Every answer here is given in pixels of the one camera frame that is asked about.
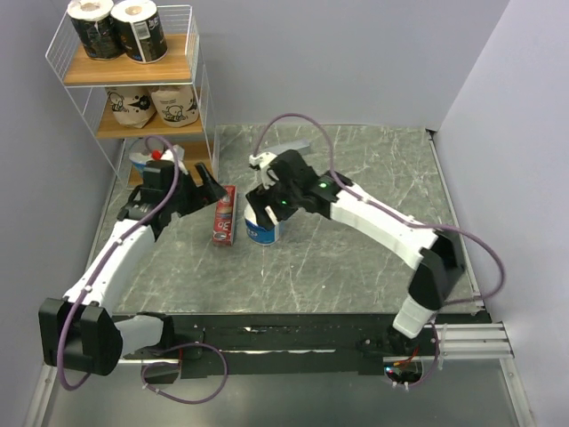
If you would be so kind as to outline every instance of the shelf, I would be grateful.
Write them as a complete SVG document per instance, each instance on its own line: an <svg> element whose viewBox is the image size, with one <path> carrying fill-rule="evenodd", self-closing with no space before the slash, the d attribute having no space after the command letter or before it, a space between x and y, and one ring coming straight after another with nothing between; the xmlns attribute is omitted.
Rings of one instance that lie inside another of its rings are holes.
<svg viewBox="0 0 569 427"><path fill-rule="evenodd" d="M196 184L201 184L202 179L196 172L194 165L196 163L202 162L207 167L207 170L212 173L212 163L210 162L210 156L207 152L207 144L205 141L188 141L188 142L177 142L184 149L184 165L188 169L190 175L196 182ZM128 177L128 186L136 187L142 184L142 177L134 167L131 168L131 173Z"/></svg>
<svg viewBox="0 0 569 427"><path fill-rule="evenodd" d="M110 104L107 102L96 137L98 139L138 138L147 135L193 135L203 132L201 117L191 125L170 127L164 124L157 113L141 129L122 126L116 121Z"/></svg>
<svg viewBox="0 0 569 427"><path fill-rule="evenodd" d="M139 64L125 54L114 60L92 60L80 44L63 83L67 86L189 84L192 76L188 58L193 58L195 38L190 35L188 56L186 38L186 34L166 35L168 53L151 64Z"/></svg>

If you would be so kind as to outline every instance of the gray marble surface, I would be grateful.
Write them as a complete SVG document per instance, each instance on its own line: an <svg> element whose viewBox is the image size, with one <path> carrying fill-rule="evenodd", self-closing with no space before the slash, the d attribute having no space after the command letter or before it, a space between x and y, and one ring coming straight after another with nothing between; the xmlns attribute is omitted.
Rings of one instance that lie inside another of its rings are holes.
<svg viewBox="0 0 569 427"><path fill-rule="evenodd" d="M262 126L220 129L220 176L236 184L236 237L232 247L212 245L214 206L175 219L141 260L116 312L397 312L412 271L389 250L339 223L304 212L284 225L272 246L254 244L245 232L244 194L259 184L247 164ZM419 129L330 125L336 169L367 192L419 221L452 223L453 217L428 135ZM277 125L265 146L308 139L307 163L327 170L323 138L311 126ZM121 174L128 173L128 160ZM110 234L130 190L116 185L98 248ZM469 297L464 276L453 296ZM474 303L449 308L474 312Z"/></svg>

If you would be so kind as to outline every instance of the red carton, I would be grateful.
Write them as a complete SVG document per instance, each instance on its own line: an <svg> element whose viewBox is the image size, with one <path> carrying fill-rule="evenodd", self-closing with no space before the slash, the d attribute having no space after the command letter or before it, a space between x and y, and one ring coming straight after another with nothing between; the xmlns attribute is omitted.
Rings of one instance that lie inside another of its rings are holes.
<svg viewBox="0 0 569 427"><path fill-rule="evenodd" d="M235 229L237 188L235 185L224 185L223 188L228 194L215 206L212 241L215 245L231 246Z"/></svg>

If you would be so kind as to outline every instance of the paper roll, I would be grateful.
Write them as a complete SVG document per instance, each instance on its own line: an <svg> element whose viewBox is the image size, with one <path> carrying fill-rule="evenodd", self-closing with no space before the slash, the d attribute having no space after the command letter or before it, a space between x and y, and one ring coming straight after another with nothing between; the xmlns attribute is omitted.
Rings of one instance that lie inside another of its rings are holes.
<svg viewBox="0 0 569 427"><path fill-rule="evenodd" d="M150 96L165 125L182 127L199 117L197 100L190 85L152 86Z"/></svg>
<svg viewBox="0 0 569 427"><path fill-rule="evenodd" d="M73 0L68 15L81 39L87 56L112 60L123 53L118 33L110 16L112 0Z"/></svg>
<svg viewBox="0 0 569 427"><path fill-rule="evenodd" d="M140 129L156 113L146 86L113 86L105 89L115 119L123 126Z"/></svg>
<svg viewBox="0 0 569 427"><path fill-rule="evenodd" d="M158 16L150 0L124 0L111 12L124 51L137 62L156 62L168 51Z"/></svg>

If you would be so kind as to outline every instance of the gray floor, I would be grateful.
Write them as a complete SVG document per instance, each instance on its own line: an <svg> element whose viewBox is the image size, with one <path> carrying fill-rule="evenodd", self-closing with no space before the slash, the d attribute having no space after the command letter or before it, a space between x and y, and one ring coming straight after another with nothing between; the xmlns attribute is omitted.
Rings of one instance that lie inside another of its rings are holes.
<svg viewBox="0 0 569 427"><path fill-rule="evenodd" d="M389 250L349 227L298 212L273 246L257 246L246 236L244 193L259 183L247 158L252 138L261 128L224 126L220 132L219 181L236 184L240 192L235 244L211 244L213 206L176 220L133 272L116 312L398 311L411 270ZM326 126L326 130L334 141L338 172L419 221L452 223L424 130L353 125ZM326 146L311 126L275 126L266 146L303 138L312 145L307 162L317 172L325 172ZM116 185L99 247L108 238L128 192ZM454 296L471 293L465 276ZM465 304L449 311L476 310L475 304Z"/></svg>
<svg viewBox="0 0 569 427"><path fill-rule="evenodd" d="M167 389L200 399L218 376L179 380ZM234 375L213 401L181 405L141 389L140 366L94 376L79 391L57 388L45 427L257 427L517 425L498 360L445 362L408 393L383 377L355 374Z"/></svg>

